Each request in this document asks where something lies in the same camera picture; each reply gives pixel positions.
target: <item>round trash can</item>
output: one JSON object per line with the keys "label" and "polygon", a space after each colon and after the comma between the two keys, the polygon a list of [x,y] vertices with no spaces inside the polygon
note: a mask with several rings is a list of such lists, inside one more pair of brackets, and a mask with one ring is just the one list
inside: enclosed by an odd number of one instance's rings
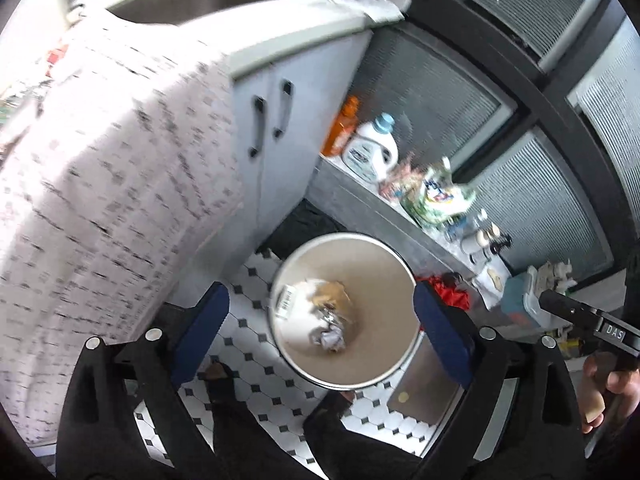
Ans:
{"label": "round trash can", "polygon": [[[344,350],[327,351],[310,336],[324,323],[308,300],[315,289],[309,283],[317,280],[340,282],[353,304],[353,331]],[[287,285],[297,292],[284,319],[276,306]],[[375,238],[356,233],[315,238],[299,247],[274,279],[268,312],[274,342],[298,374],[319,386],[371,386],[396,371],[416,344],[414,288],[404,260]]]}

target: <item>person's leg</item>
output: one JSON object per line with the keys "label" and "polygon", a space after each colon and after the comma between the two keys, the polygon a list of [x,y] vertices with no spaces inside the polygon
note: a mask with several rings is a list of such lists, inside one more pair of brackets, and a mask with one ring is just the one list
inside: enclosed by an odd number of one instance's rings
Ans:
{"label": "person's leg", "polygon": [[305,437],[316,462],[330,480],[404,480],[420,457],[396,446],[347,430],[340,417],[351,403],[329,392],[304,423]]}
{"label": "person's leg", "polygon": [[234,393],[231,370],[213,364],[205,372],[213,415],[213,449],[233,480],[318,480],[315,473],[280,449]]}

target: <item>white cabinet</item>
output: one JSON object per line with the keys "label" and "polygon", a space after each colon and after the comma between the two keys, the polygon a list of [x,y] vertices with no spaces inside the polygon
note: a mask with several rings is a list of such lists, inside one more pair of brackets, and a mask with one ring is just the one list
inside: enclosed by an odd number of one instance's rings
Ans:
{"label": "white cabinet", "polygon": [[367,31],[324,43],[271,67],[270,127],[258,206],[260,241],[302,200],[370,37]]}
{"label": "white cabinet", "polygon": [[237,269],[302,200],[371,35],[320,44],[235,82],[243,206],[183,269],[168,302],[195,306],[211,283]]}

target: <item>blue bottle cap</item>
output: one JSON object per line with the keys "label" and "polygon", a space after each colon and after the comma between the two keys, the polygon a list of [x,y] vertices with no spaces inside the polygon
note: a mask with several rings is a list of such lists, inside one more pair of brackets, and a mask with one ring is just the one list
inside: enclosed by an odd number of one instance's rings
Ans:
{"label": "blue bottle cap", "polygon": [[394,129],[396,121],[389,114],[381,113],[376,120],[373,121],[373,128],[379,134],[390,134]]}

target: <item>white towel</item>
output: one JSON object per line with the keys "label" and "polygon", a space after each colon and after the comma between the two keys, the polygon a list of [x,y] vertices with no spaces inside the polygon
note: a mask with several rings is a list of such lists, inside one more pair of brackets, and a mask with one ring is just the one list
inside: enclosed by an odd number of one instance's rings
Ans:
{"label": "white towel", "polygon": [[133,340],[239,206],[222,55],[98,12],[63,38],[43,113],[0,170],[0,394],[55,439],[85,340]]}

